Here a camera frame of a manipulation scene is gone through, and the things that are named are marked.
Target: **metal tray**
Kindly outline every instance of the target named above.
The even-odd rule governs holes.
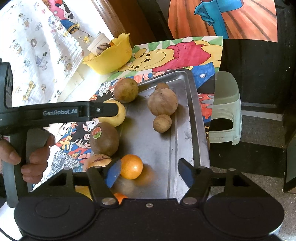
[[[147,102],[158,83],[167,83],[179,100],[171,116],[171,128],[160,134],[153,129],[155,116]],[[118,155],[139,156],[144,169],[139,178],[119,177],[114,192],[129,198],[177,198],[188,188],[178,172],[178,160],[185,158],[194,166],[210,167],[205,128],[192,72],[186,69],[171,71],[139,84],[139,95],[125,104],[126,119],[119,126]]]

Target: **finger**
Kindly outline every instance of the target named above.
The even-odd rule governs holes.
[[[43,177],[42,174],[39,175],[39,176],[34,176],[34,177],[32,177],[32,176],[25,176],[25,175],[22,176],[22,178],[23,178],[23,180],[25,182],[33,183],[33,184],[38,184],[41,181],[42,177]]]
[[[50,135],[46,141],[46,146],[53,146],[55,144],[55,136],[54,135]]]
[[[50,155],[50,148],[48,146],[41,147],[30,155],[30,163],[40,164],[47,162]]]
[[[23,165],[21,170],[22,170],[22,174],[25,176],[39,176],[41,175],[45,169],[47,168],[47,162],[42,163],[42,164],[26,164]]]
[[[19,164],[21,161],[21,157],[10,143],[3,139],[0,140],[0,159],[13,165]]]

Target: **winnie the pooh drawing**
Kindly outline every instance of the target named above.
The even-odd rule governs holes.
[[[165,72],[189,66],[205,65],[213,62],[214,67],[220,67],[222,46],[211,45],[206,41],[197,40],[181,42],[147,52],[140,49],[135,53],[135,60],[121,67],[118,71],[142,71],[152,69],[153,72]]]

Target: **plastic bowl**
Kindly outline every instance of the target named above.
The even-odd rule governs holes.
[[[98,74],[109,74],[124,66],[132,56],[132,49],[129,42],[130,34],[121,34],[118,38],[113,39],[113,46],[107,48],[99,56],[93,58],[91,61],[84,61]]]

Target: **metal pin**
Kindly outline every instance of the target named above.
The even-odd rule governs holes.
[[[102,204],[104,205],[113,205],[116,203],[116,200],[112,197],[105,197],[102,199]]]
[[[186,205],[194,205],[197,203],[197,200],[194,197],[186,197],[183,199],[183,203]]]

